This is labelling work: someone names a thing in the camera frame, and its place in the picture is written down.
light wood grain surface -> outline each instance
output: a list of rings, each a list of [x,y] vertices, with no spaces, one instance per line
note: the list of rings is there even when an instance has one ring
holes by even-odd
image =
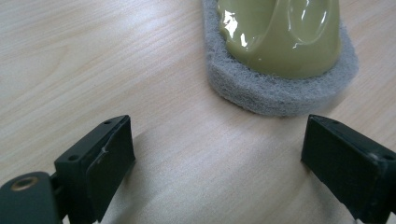
[[[315,113],[396,150],[396,2],[340,4],[360,71]],[[355,223],[300,163],[307,116],[209,87],[200,0],[0,1],[1,185],[124,114],[137,161],[103,223]]]

gray felt pad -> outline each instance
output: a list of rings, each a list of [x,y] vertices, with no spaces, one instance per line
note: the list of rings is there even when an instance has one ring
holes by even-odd
[[[358,72],[358,57],[343,25],[340,58],[321,76],[285,79],[250,70],[225,48],[216,6],[216,0],[203,0],[209,82],[220,96],[246,110],[267,116],[310,113],[329,103]]]

olive green plastic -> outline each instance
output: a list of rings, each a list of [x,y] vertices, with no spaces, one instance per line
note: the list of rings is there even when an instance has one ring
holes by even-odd
[[[219,30],[236,60],[264,74],[323,74],[341,50],[338,0],[218,0]]]

